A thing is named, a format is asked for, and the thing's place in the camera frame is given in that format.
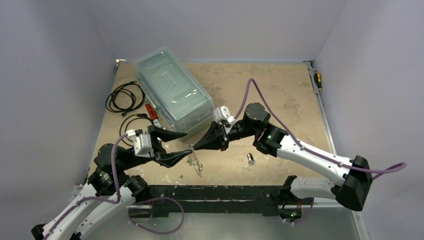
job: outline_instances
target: gray wall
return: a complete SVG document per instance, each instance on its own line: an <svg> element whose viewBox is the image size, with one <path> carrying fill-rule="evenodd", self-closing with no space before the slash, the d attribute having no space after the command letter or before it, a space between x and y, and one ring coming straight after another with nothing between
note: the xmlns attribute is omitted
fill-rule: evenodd
<svg viewBox="0 0 424 240"><path fill-rule="evenodd" d="M82 0L3 0L0 19L0 238L27 240L85 177L115 60Z"/></svg>
<svg viewBox="0 0 424 240"><path fill-rule="evenodd" d="M87 0L116 58L168 46L183 61L317 57L347 0Z"/></svg>
<svg viewBox="0 0 424 240"><path fill-rule="evenodd" d="M373 239L422 239L424 1L351 0L316 60L339 154L373 169L363 211Z"/></svg>

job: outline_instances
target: wooden table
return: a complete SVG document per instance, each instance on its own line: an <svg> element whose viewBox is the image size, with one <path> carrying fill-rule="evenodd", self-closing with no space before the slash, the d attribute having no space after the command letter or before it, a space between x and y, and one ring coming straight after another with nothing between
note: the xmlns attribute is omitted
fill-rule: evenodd
<svg viewBox="0 0 424 240"><path fill-rule="evenodd" d="M303 64L235 64L235 63L186 63L185 66L212 96L214 106L227 106L233 115L238 111L249 78L254 78L275 114L293 131L300 140L325 151L329 150L325 127L320 109L312 88L307 67ZM134 81L135 70L129 63L119 66L113 88ZM129 97L121 94L116 99L120 106L129 106ZM261 99L252 85L248 103ZM132 113L145 113L143 106ZM114 143L118 138L119 127L124 118L119 113L106 111L98 134L93 158L99 148L106 143ZM279 126L275 119L271 123ZM147 120L136 120L130 129L146 129ZM167 151L181 151L187 144L196 143L206 132L204 129L186 142L175 140L163 144ZM197 158L203 165L199 177L187 163L187 158L176 166L166 168L149 162L129 169L129 175L140 175L149 184L163 185L282 185L289 175L319 177L292 161L263 155L253 146L253 137L230 142L226 151L198 150ZM247 153L252 153L255 165L248 164ZM96 168L91 163L89 174Z"/></svg>

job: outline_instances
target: small metal object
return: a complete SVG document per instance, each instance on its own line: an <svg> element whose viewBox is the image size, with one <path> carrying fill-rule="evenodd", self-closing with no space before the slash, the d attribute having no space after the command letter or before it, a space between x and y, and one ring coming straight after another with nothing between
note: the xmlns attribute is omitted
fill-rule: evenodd
<svg viewBox="0 0 424 240"><path fill-rule="evenodd" d="M251 153L248 153L247 154L247 159L249 160L249 165L250 166L252 166L252 165L255 165L255 160L253 159L253 156L252 156L252 154Z"/></svg>

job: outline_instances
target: screwdriver handle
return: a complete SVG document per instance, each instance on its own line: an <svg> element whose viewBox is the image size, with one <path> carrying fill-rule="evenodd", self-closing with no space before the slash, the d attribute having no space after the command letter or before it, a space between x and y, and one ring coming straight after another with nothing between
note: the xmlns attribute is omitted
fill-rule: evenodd
<svg viewBox="0 0 424 240"><path fill-rule="evenodd" d="M313 75L313 80L315 81L318 90L322 90L323 87L321 86L321 75L318 72Z"/></svg>

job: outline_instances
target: metal bolt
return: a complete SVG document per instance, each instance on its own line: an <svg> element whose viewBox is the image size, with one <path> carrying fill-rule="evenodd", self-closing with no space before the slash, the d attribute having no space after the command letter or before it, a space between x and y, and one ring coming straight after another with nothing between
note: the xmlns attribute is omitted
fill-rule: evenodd
<svg viewBox="0 0 424 240"><path fill-rule="evenodd" d="M255 160L253 159L253 156L252 156L252 154L251 153L248 153L247 154L247 159L249 160L249 165L250 166L252 166L252 165L255 165Z"/></svg>

